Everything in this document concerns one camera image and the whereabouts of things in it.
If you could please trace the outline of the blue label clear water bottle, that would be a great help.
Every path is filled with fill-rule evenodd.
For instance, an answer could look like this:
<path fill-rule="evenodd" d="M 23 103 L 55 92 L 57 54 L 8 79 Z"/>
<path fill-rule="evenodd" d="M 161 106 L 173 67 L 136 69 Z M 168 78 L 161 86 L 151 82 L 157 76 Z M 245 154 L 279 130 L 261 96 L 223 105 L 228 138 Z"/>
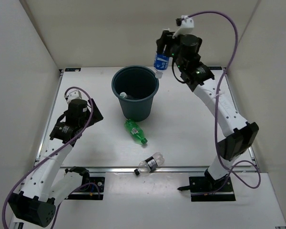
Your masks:
<path fill-rule="evenodd" d="M 169 57 L 166 57 L 163 54 L 155 54 L 155 59 L 154 59 L 154 70 L 155 70 L 155 77 L 157 79 L 161 79 L 163 76 L 163 72 L 167 70 L 169 64 Z"/>

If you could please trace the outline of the clear bottle white cap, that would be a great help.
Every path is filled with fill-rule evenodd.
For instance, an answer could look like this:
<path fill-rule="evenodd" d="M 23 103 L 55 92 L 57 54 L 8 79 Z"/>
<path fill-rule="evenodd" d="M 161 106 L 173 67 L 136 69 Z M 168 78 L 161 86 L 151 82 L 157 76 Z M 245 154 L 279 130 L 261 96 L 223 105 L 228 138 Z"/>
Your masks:
<path fill-rule="evenodd" d="M 133 99 L 134 99 L 131 95 L 128 95 L 128 94 L 125 93 L 125 92 L 121 92 L 121 93 L 120 93 L 120 97 L 121 97 L 121 98 L 125 98 L 125 99 L 130 99 L 130 100 L 133 100 Z"/>

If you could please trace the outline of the green plastic soda bottle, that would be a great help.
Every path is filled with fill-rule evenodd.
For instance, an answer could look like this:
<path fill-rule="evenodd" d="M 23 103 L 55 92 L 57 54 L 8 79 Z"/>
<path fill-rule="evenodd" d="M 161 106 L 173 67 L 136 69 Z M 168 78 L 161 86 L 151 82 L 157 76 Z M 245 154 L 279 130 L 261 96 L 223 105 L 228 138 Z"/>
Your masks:
<path fill-rule="evenodd" d="M 124 127 L 132 138 L 141 145 L 147 144 L 148 140 L 145 137 L 143 130 L 133 120 L 126 120 Z"/>

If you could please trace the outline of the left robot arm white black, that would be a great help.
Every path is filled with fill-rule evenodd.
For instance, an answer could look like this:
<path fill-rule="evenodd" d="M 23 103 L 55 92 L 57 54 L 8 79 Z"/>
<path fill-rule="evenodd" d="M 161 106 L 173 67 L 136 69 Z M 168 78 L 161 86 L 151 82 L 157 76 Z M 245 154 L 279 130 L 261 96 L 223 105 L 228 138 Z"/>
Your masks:
<path fill-rule="evenodd" d="M 74 190 L 90 187 L 89 171 L 84 167 L 67 169 L 66 175 L 54 183 L 67 155 L 73 150 L 83 128 L 103 120 L 93 99 L 72 99 L 68 109 L 58 118 L 44 159 L 29 173 L 18 193 L 12 192 L 8 204 L 16 218 L 45 228 L 52 222 L 57 207 Z"/>

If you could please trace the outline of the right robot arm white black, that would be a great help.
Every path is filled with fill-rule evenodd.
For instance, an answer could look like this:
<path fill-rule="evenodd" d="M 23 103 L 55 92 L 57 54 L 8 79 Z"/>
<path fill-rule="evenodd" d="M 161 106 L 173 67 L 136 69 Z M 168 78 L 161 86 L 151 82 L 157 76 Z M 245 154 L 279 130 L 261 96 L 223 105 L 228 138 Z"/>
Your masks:
<path fill-rule="evenodd" d="M 201 38 L 191 34 L 175 36 L 164 30 L 156 44 L 156 59 L 172 59 L 172 66 L 181 73 L 178 82 L 186 84 L 202 100 L 216 118 L 214 126 L 222 130 L 224 138 L 215 140 L 217 156 L 204 173 L 206 188 L 215 191 L 223 185 L 234 162 L 252 145 L 259 127 L 239 114 L 224 96 L 210 68 L 200 61 Z"/>

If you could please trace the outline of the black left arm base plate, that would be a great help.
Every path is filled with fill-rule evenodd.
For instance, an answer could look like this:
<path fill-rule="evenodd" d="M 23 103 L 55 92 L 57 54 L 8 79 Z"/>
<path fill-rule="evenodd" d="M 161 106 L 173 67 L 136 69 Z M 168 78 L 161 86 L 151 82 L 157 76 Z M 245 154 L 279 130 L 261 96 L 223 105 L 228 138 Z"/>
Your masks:
<path fill-rule="evenodd" d="M 68 200 L 103 200 L 104 187 L 105 187 L 105 176 L 90 176 L 90 183 L 76 192 L 70 194 Z"/>

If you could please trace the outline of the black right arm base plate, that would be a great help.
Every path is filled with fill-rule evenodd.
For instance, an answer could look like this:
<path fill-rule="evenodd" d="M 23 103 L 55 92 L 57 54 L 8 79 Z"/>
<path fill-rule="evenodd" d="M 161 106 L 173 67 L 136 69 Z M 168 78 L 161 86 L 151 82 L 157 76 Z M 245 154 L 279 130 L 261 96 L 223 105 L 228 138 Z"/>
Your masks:
<path fill-rule="evenodd" d="M 189 185 L 179 187 L 179 191 L 190 190 L 192 202 L 236 201 L 231 178 L 224 178 L 213 187 L 206 177 L 189 177 Z"/>

